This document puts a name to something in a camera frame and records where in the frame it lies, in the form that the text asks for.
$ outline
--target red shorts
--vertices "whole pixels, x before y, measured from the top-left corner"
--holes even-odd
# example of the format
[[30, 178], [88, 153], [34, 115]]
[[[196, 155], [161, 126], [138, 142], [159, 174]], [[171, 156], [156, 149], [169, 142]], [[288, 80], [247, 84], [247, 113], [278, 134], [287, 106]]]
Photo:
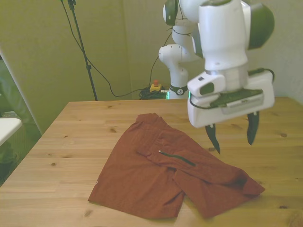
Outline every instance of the red shorts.
[[139, 115], [110, 154], [89, 201], [142, 218], [173, 218], [184, 195], [210, 218], [264, 188], [156, 114]]

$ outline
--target cable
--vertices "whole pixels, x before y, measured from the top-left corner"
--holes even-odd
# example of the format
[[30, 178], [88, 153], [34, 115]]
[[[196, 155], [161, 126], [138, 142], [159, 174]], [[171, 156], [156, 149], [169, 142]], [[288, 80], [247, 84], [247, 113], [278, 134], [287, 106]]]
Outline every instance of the cable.
[[183, 33], [179, 33], [179, 32], [176, 32], [176, 30], [175, 29], [173, 29], [173, 28], [171, 28], [175, 33], [177, 33], [177, 34], [179, 34], [179, 35], [190, 35], [191, 33], [187, 33], [187, 34], [183, 34]]
[[257, 73], [262, 73], [264, 71], [269, 71], [269, 72], [271, 72], [271, 74], [273, 74], [273, 82], [274, 82], [275, 79], [276, 79], [276, 75], [275, 75], [275, 72], [271, 69], [259, 68], [259, 69], [256, 69], [256, 70], [251, 70], [251, 71], [248, 71], [248, 75], [252, 76], [252, 75], [255, 75]]
[[180, 0], [178, 0], [178, 4], [179, 4], [179, 7], [180, 7], [180, 12], [181, 12], [181, 16], [182, 16], [182, 19], [181, 19], [181, 20], [183, 20], [183, 19], [184, 19], [184, 17], [183, 17], [183, 13], [182, 13], [181, 5], [180, 5]]
[[[166, 41], [165, 41], [165, 43], [164, 43], [163, 46], [166, 45], [166, 43], [167, 43], [167, 41], [169, 40], [169, 38], [170, 38], [171, 35], [172, 35], [172, 32], [171, 32], [170, 35], [167, 37], [167, 39], [166, 39]], [[152, 70], [153, 70], [153, 67], [155, 66], [155, 64], [156, 64], [156, 62], [157, 62], [158, 59], [159, 59], [159, 56], [156, 58], [155, 62], [154, 62], [153, 65], [152, 65], [152, 68], [151, 68], [151, 75], [150, 75], [150, 82], [148, 83], [148, 86], [151, 85], [151, 81], [152, 81]]]
[[[77, 38], [76, 38], [74, 32], [73, 32], [73, 30], [72, 30], [71, 21], [70, 21], [70, 18], [69, 18], [69, 16], [68, 16], [68, 14], [67, 14], [65, 5], [64, 5], [64, 3], [63, 3], [63, 0], [61, 0], [61, 3], [62, 3], [62, 6], [63, 6], [63, 8], [64, 8], [65, 15], [66, 15], [66, 17], [67, 17], [67, 20], [68, 20], [68, 23], [69, 23], [69, 26], [70, 26], [70, 29], [71, 29], [71, 34], [72, 34], [74, 40], [76, 41], [78, 47], [79, 47], [79, 48], [81, 49], [81, 51], [83, 52], [83, 50], [82, 50], [82, 48], [81, 48], [81, 46], [80, 46], [80, 44], [79, 44], [79, 42], [78, 42], [78, 40], [77, 40]], [[169, 35], [168, 38], [166, 39], [166, 41], [165, 41], [165, 43], [164, 43], [164, 46], [166, 45], [166, 43], [167, 43], [167, 41], [168, 41], [168, 39], [170, 38], [171, 35], [172, 35], [172, 32], [170, 33], [170, 35]], [[155, 66], [155, 64], [156, 64], [156, 62], [157, 62], [158, 59], [159, 59], [159, 56], [156, 58], [156, 60], [155, 60], [155, 62], [154, 62], [154, 64], [153, 64], [153, 66], [152, 66], [152, 68], [151, 68], [151, 75], [150, 75], [149, 86], [151, 85], [151, 80], [152, 80], [152, 70], [153, 70], [153, 68], [154, 68], [154, 66]], [[110, 92], [111, 92], [112, 95], [115, 96], [115, 97], [124, 97], [124, 96], [130, 95], [130, 94], [132, 94], [132, 93], [134, 93], [134, 92], [137, 92], [137, 91], [143, 91], [143, 90], [145, 90], [145, 89], [147, 88], [147, 87], [145, 87], [145, 88], [143, 88], [143, 89], [137, 89], [137, 90], [132, 91], [132, 92], [129, 92], [129, 93], [127, 93], [127, 94], [118, 96], [118, 95], [116, 95], [116, 94], [113, 92], [112, 86], [111, 86], [110, 82], [108, 81], [108, 79], [103, 75], [103, 73], [101, 73], [101, 72], [94, 66], [94, 64], [89, 60], [88, 57], [87, 57], [87, 61], [88, 61], [88, 62], [91, 64], [91, 66], [92, 66], [92, 67], [93, 67], [93, 68], [94, 68], [94, 69], [103, 77], [103, 79], [105, 79], [105, 81], [108, 83]]]
[[146, 100], [146, 99], [165, 99], [166, 92], [160, 91], [152, 91], [150, 92], [149, 87], [146, 87], [139, 93], [140, 100]]
[[198, 106], [196, 104], [193, 103], [193, 101], [191, 100], [191, 97], [192, 95], [190, 94], [190, 97], [189, 97], [189, 102], [192, 106], [194, 106], [195, 108], [198, 108], [198, 109], [202, 109], [202, 110], [211, 110], [211, 109], [214, 109], [215, 107], [201, 107], [201, 106]]

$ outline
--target black cable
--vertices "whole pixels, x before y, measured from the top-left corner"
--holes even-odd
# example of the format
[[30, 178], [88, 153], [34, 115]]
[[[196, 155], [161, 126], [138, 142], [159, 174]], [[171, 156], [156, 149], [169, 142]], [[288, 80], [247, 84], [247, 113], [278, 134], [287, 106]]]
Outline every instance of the black cable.
[[[169, 40], [169, 38], [170, 38], [171, 35], [172, 35], [172, 32], [171, 32], [170, 35], [167, 37], [167, 39], [166, 39], [166, 41], [165, 41], [165, 43], [164, 43], [163, 46], [166, 45], [166, 43], [167, 43], [167, 41]], [[152, 68], [151, 68], [151, 75], [150, 75], [150, 82], [148, 83], [148, 86], [151, 85], [151, 81], [152, 81], [152, 70], [153, 70], [153, 67], [155, 66], [155, 64], [156, 64], [156, 62], [157, 62], [158, 59], [159, 59], [159, 56], [156, 58], [155, 62], [154, 62], [153, 65], [152, 65]]]
[[[69, 23], [69, 26], [70, 26], [70, 29], [71, 29], [71, 34], [72, 34], [74, 40], [76, 41], [78, 47], [79, 47], [79, 48], [81, 49], [81, 51], [83, 52], [83, 50], [82, 50], [82, 48], [81, 48], [81, 46], [80, 46], [80, 44], [79, 44], [77, 38], [76, 38], [75, 35], [74, 35], [74, 32], [73, 32], [73, 30], [72, 30], [71, 21], [70, 21], [70, 18], [69, 18], [69, 16], [68, 16], [68, 14], [67, 14], [65, 5], [64, 5], [64, 3], [63, 3], [63, 0], [61, 0], [61, 3], [62, 3], [62, 5], [63, 5], [64, 11], [65, 11], [65, 14], [66, 14], [66, 17], [67, 17], [67, 20], [68, 20], [68, 23]], [[166, 39], [166, 41], [165, 41], [165, 43], [164, 43], [164, 46], [166, 45], [166, 43], [167, 43], [167, 41], [168, 41], [168, 39], [169, 39], [169, 37], [170, 37], [171, 35], [172, 35], [172, 32], [170, 33], [170, 35], [169, 35], [168, 38]], [[152, 70], [153, 70], [153, 67], [155, 66], [155, 64], [156, 64], [156, 62], [157, 62], [158, 59], [159, 59], [159, 56], [157, 57], [157, 59], [155, 60], [153, 66], [152, 66], [152, 68], [151, 68], [151, 75], [150, 75], [149, 86], [151, 85], [151, 80], [152, 80]], [[105, 81], [106, 81], [106, 82], [108, 83], [108, 85], [109, 85], [110, 92], [111, 92], [112, 95], [115, 96], [115, 97], [123, 97], [123, 96], [130, 95], [130, 94], [132, 94], [132, 93], [134, 93], [134, 92], [143, 91], [143, 90], [147, 89], [147, 87], [145, 87], [145, 88], [143, 88], [143, 89], [137, 89], [137, 90], [135, 90], [135, 91], [129, 92], [129, 93], [125, 94], [125, 95], [117, 96], [117, 95], [114, 94], [114, 92], [113, 92], [113, 90], [112, 90], [112, 86], [111, 86], [110, 82], [108, 81], [108, 79], [107, 79], [107, 78], [106, 78], [106, 77], [105, 77], [105, 76], [104, 76], [104, 75], [95, 67], [95, 65], [89, 60], [88, 57], [87, 57], [87, 60], [88, 60], [88, 62], [91, 64], [91, 66], [92, 66], [92, 67], [93, 67], [93, 68], [94, 68], [94, 69], [95, 69], [95, 70], [96, 70], [96, 71], [105, 79]]]
[[251, 71], [248, 71], [248, 75], [252, 76], [252, 75], [255, 75], [257, 73], [262, 73], [264, 71], [269, 71], [269, 72], [271, 72], [271, 74], [273, 74], [273, 82], [274, 82], [274, 80], [276, 78], [276, 75], [275, 75], [275, 72], [271, 69], [259, 68], [259, 69], [256, 69], [256, 70], [251, 70]]
[[187, 34], [183, 34], [183, 33], [179, 33], [179, 32], [176, 32], [176, 30], [175, 29], [173, 29], [173, 28], [171, 28], [175, 33], [177, 33], [177, 34], [179, 34], [179, 35], [190, 35], [191, 33], [187, 33]]
[[183, 17], [183, 13], [182, 13], [181, 5], [180, 5], [180, 0], [178, 0], [178, 4], [179, 4], [179, 7], [180, 7], [180, 12], [181, 12], [181, 16], [182, 16], [182, 19], [181, 19], [181, 20], [183, 20], [183, 19], [184, 19], [184, 17]]
[[192, 95], [190, 95], [190, 97], [189, 97], [189, 102], [195, 108], [202, 109], [202, 110], [211, 110], [211, 109], [215, 108], [215, 107], [201, 107], [201, 106], [198, 106], [198, 105], [196, 105], [196, 104], [193, 103], [193, 101], [191, 100], [191, 97], [192, 97]]

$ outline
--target waistband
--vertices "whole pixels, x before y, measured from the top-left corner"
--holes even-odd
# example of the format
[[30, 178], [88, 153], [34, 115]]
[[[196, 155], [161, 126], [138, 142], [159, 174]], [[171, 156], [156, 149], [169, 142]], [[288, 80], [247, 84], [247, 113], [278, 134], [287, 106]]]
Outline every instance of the waistband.
[[141, 138], [137, 152], [148, 156], [150, 155], [150, 148], [155, 144], [159, 134], [165, 129], [170, 128], [169, 125], [155, 113], [142, 114], [137, 117], [136, 122], [143, 122], [141, 126]]

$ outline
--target pocket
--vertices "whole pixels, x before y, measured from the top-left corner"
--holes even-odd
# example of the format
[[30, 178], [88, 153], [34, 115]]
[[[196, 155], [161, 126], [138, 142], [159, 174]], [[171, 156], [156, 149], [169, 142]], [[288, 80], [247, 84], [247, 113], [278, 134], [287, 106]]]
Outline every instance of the pocket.
[[186, 158], [184, 158], [184, 157], [182, 157], [180, 155], [170, 155], [170, 154], [167, 154], [167, 153], [165, 153], [165, 152], [163, 152], [161, 150], [159, 150], [159, 153], [162, 154], [162, 155], [164, 155], [164, 156], [167, 156], [167, 157], [180, 159], [180, 160], [182, 160], [182, 161], [190, 164], [191, 166], [196, 166], [195, 163], [193, 163], [192, 161], [190, 161], [190, 160], [188, 160], [188, 159], [186, 159]]

